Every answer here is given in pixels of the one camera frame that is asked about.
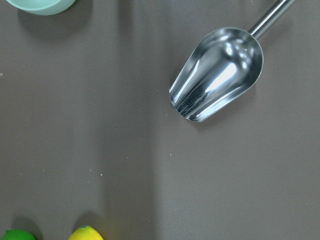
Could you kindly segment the mint green bowl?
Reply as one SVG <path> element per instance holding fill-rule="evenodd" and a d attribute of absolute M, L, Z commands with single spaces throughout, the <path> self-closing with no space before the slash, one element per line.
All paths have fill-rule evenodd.
<path fill-rule="evenodd" d="M 30 14 L 50 16 L 67 10 L 76 0 L 7 0 L 7 2 Z"/>

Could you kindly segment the yellow lemon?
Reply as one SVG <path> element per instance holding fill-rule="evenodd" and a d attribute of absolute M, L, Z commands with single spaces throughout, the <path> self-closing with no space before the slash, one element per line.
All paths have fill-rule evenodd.
<path fill-rule="evenodd" d="M 104 238 L 93 227 L 82 225 L 70 235 L 68 240 L 104 240 Z"/>

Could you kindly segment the metal ice scoop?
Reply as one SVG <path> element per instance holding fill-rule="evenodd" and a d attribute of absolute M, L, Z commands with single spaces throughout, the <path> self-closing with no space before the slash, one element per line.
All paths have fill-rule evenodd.
<path fill-rule="evenodd" d="M 247 92 L 264 65 L 258 39 L 293 4 L 278 0 L 250 30 L 223 27 L 205 36 L 169 88 L 174 109 L 189 121 L 203 122 Z"/>

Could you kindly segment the green lime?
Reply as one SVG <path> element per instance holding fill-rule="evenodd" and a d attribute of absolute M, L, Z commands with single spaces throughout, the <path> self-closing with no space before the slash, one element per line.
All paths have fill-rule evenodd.
<path fill-rule="evenodd" d="M 36 240 L 34 235 L 29 231 L 22 229 L 8 229 L 4 235 L 0 238 L 1 240 Z"/>

